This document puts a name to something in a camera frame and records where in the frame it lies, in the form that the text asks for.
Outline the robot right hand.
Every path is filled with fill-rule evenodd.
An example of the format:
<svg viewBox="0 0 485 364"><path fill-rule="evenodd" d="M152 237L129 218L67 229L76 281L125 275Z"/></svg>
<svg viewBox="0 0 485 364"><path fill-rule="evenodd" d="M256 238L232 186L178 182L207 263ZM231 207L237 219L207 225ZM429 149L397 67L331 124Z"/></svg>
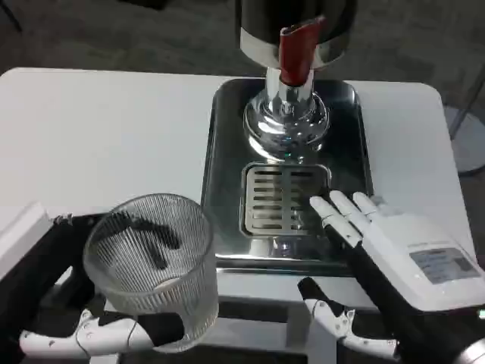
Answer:
<svg viewBox="0 0 485 364"><path fill-rule="evenodd" d="M358 333L365 313L312 278L298 289L311 317L344 347L401 363L484 361L484 271L440 227L356 192L313 196L328 237L380 312L383 333Z"/></svg>

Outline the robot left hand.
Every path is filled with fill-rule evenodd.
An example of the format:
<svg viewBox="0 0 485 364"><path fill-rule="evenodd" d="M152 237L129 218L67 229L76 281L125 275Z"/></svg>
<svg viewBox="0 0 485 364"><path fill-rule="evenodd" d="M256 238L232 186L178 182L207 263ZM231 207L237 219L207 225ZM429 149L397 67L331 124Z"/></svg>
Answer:
<svg viewBox="0 0 485 364"><path fill-rule="evenodd" d="M1 232L1 361L25 356L88 359L172 344L185 330L175 312L130 315L85 305L94 285L83 247L102 215L51 219L35 203Z"/></svg>

